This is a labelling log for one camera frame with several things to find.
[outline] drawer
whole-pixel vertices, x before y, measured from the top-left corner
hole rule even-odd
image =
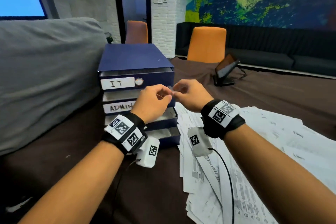
[[[105,126],[110,124],[112,120],[117,115],[110,115],[105,117]],[[163,128],[171,128],[177,126],[177,113],[174,107],[169,107],[166,109],[164,114],[160,116],[157,120],[146,124],[145,131],[158,130]]]
[[[143,89],[146,86],[163,84],[174,85],[174,70],[171,67],[104,71],[99,75],[104,91]]]
[[[181,134],[177,127],[146,131],[146,134],[160,140],[159,149],[171,148],[180,144]]]
[[[138,98],[140,91],[141,89],[104,92],[104,113],[106,115],[115,115],[129,112]],[[175,99],[172,99],[168,107],[174,106]]]

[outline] drawer label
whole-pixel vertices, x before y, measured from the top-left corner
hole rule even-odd
[[[112,103],[112,104],[105,104],[103,105],[104,113],[130,111],[133,108],[134,103],[135,103],[135,100],[119,102],[119,103]]]
[[[100,83],[103,90],[135,87],[134,77],[102,79]]]

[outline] black sofa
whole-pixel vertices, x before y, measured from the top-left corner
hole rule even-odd
[[[225,52],[242,64],[336,76],[336,31],[182,22],[175,55],[187,56],[193,29],[200,26],[225,28]]]

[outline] forearm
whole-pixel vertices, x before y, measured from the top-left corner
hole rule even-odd
[[[336,196],[247,125],[224,142],[273,216],[282,223],[336,223]]]
[[[89,223],[123,158],[114,145],[101,141],[34,205],[20,224]]]

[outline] wristband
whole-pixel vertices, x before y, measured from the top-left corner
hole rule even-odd
[[[212,138],[224,138],[231,130],[245,124],[238,110],[226,101],[214,99],[201,110],[204,133]]]
[[[103,141],[115,145],[124,155],[136,153],[146,141],[145,123],[137,115],[118,115],[104,130]]]

